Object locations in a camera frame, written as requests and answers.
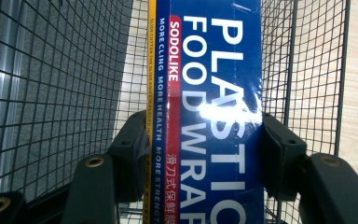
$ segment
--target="plastic food wrap box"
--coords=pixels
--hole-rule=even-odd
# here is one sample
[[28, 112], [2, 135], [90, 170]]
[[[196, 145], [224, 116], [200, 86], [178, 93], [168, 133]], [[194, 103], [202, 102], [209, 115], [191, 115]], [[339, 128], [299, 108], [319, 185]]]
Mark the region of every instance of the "plastic food wrap box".
[[258, 0], [150, 0], [144, 223], [264, 223]]

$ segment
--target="shopping cart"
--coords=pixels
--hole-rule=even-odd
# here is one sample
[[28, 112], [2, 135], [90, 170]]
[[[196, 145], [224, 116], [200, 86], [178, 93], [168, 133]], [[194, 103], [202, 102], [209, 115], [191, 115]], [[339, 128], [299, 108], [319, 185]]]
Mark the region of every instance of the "shopping cart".
[[[349, 0], [262, 1], [263, 109], [337, 155]], [[146, 108], [145, 0], [0, 1], [0, 192], [28, 202], [62, 189]], [[142, 202], [120, 205], [140, 223]], [[299, 223], [298, 201], [266, 219]]]

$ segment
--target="cardboard box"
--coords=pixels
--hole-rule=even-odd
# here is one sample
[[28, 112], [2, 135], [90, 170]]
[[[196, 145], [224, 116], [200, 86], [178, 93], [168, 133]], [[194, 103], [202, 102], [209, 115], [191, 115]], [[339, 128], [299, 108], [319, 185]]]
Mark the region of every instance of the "cardboard box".
[[264, 223], [258, 0], [150, 0], [144, 223]]

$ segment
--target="red stripe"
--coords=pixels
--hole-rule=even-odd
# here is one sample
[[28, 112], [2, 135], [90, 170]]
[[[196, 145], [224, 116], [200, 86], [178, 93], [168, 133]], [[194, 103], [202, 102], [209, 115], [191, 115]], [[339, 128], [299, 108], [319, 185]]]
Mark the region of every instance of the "red stripe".
[[167, 59], [167, 130], [165, 161], [165, 223], [178, 223], [179, 146], [180, 146], [180, 79], [181, 28], [179, 17], [170, 16]]

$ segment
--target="wire mesh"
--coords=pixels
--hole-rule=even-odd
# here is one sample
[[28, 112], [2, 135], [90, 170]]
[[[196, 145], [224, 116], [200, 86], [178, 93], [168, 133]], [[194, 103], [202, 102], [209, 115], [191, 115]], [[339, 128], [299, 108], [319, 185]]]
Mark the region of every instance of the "wire mesh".
[[[349, 0], [263, 0], [263, 109], [338, 153]], [[0, 0], [0, 192], [31, 201], [146, 107], [146, 0]], [[266, 199], [268, 223], [300, 223]], [[142, 202], [121, 204], [140, 223]]]

